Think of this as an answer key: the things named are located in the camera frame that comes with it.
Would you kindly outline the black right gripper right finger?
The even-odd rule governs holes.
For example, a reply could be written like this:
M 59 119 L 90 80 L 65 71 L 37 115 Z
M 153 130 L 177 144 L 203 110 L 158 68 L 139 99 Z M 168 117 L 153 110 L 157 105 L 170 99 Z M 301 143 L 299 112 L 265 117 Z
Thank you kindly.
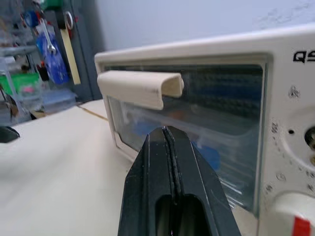
M 165 126 L 176 192 L 176 236 L 239 236 L 240 230 L 216 172 L 187 134 Z

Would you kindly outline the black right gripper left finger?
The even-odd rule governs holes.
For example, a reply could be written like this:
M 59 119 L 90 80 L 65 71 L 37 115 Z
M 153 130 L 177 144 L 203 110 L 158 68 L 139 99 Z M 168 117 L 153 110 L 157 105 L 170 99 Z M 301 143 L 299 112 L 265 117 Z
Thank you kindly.
M 176 185 L 170 138 L 173 126 L 149 133 L 126 178 L 118 235 L 176 236 Z

